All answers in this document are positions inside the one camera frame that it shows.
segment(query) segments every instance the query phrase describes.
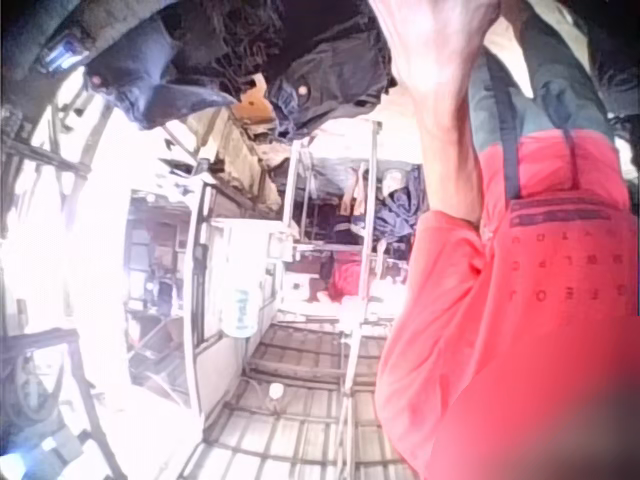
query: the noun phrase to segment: corrugated roof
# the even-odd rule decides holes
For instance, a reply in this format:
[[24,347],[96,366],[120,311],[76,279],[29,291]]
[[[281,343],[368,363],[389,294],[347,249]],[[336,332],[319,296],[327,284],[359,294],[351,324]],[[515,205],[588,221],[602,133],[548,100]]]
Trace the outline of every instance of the corrugated roof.
[[[332,326],[274,324],[264,334],[234,394],[225,402],[188,479],[331,480],[349,346]],[[385,338],[368,327],[356,374],[356,479],[417,476],[385,438],[373,402]],[[283,396],[269,398],[271,383]]]

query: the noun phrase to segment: suspender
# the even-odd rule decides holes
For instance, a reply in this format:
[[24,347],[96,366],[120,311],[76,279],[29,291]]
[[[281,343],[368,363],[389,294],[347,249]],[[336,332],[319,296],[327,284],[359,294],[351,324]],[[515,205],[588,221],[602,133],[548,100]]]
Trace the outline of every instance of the suspender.
[[520,171],[518,169],[518,129],[516,108],[509,93],[511,79],[506,77],[504,68],[493,55],[487,55],[487,69],[493,86],[493,94],[498,110],[500,141],[504,155],[504,184],[506,204],[520,198]]

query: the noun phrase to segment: red cloth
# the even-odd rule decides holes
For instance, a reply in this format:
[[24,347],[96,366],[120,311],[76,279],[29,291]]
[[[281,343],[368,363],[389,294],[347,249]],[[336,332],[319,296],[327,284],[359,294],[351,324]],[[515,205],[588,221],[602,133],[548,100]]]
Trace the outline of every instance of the red cloth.
[[336,253],[334,258],[335,263],[327,290],[329,298],[340,303],[344,297],[358,295],[362,262],[359,255],[348,252]]
[[523,139],[525,198],[508,211],[502,150],[481,155],[484,241],[441,212],[420,220],[375,399],[385,433],[423,478],[443,417],[492,362],[567,325],[637,313],[638,226],[617,154],[599,134],[575,140],[576,163],[561,132]]

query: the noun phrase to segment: black strap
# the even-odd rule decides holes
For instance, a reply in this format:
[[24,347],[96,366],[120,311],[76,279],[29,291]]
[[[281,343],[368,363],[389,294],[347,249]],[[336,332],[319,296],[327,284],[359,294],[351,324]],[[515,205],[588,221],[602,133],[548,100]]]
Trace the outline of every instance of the black strap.
[[516,128],[516,108],[509,93],[511,79],[506,70],[493,55],[487,55],[487,69],[493,87],[498,110],[500,141],[504,155],[504,184],[506,203],[520,198],[520,170],[518,168],[518,129]]

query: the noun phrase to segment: metal grating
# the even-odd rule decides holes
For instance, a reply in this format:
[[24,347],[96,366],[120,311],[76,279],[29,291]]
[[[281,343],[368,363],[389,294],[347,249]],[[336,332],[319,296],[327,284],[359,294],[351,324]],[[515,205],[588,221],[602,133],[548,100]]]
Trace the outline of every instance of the metal grating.
[[[413,480],[375,416],[373,382],[383,344],[384,338],[365,337],[361,345],[356,378],[370,384],[353,397],[355,479]],[[333,480],[348,351],[335,332],[271,325],[183,478]],[[277,401],[268,395],[274,382],[284,385]]]

